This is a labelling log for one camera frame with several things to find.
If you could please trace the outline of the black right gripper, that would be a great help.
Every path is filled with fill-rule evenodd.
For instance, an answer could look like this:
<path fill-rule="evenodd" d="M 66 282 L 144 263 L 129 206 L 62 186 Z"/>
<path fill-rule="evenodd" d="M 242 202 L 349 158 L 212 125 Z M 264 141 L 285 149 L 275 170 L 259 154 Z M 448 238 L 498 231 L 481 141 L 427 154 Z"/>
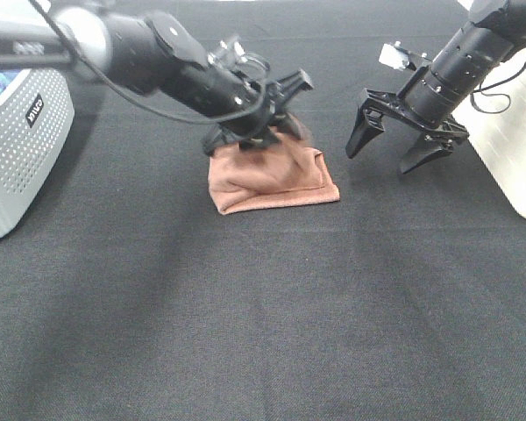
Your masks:
<path fill-rule="evenodd" d="M 348 158 L 354 158 L 371 140 L 384 131 L 383 118 L 392 118 L 413 127 L 420 135 L 403 155 L 399 169 L 405 175 L 422 165 L 453 153 L 454 142 L 469 136 L 467 129 L 452 116 L 441 123 L 429 123 L 416 115 L 395 93 L 364 89 L 359 94 L 358 112 L 352 134 L 345 146 Z"/>

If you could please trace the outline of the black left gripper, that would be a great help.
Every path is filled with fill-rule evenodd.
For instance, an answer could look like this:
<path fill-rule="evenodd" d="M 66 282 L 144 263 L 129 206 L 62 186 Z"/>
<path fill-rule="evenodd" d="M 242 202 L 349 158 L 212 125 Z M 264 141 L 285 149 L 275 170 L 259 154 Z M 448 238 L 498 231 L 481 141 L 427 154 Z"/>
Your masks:
<path fill-rule="evenodd" d="M 262 103 L 253 112 L 239 118 L 227 119 L 216 123 L 203 138 L 203 152 L 207 156 L 214 154 L 220 146 L 239 144 L 244 149 L 261 149 L 278 142 L 272 132 L 293 136 L 297 140 L 304 138 L 304 130 L 299 121 L 292 117 L 285 106 L 298 94 L 313 89 L 310 76 L 298 69 L 276 82 L 265 85 Z"/>

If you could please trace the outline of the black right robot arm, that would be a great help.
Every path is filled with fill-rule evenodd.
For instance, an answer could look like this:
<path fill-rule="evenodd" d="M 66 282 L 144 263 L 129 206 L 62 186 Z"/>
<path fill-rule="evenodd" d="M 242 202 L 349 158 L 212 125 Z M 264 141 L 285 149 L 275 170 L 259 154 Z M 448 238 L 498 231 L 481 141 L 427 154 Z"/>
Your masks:
<path fill-rule="evenodd" d="M 453 111 L 494 68 L 522 49 L 526 49 L 526 1 L 472 2 L 466 23 L 433 61 L 403 53 L 413 75 L 398 92 L 364 89 L 360 93 L 347 156 L 354 157 L 384 132 L 384 117 L 398 119 L 420 133 L 402 157 L 402 173 L 450 155 L 469 136 Z"/>

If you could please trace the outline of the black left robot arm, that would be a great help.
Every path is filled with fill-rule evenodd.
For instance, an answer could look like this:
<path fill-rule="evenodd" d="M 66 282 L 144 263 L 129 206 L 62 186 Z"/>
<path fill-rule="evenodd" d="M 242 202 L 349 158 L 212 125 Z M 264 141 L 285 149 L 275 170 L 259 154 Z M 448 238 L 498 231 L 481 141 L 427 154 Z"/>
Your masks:
<path fill-rule="evenodd" d="M 264 149 L 281 134 L 302 139 L 287 105 L 312 87 L 302 70 L 270 80 L 268 61 L 237 37 L 207 51 L 166 12 L 132 17 L 93 4 L 49 14 L 37 1 L 3 1 L 0 70 L 21 68 L 70 70 L 104 82 L 130 103 L 160 91 L 210 126 L 206 154 L 230 144 Z"/>

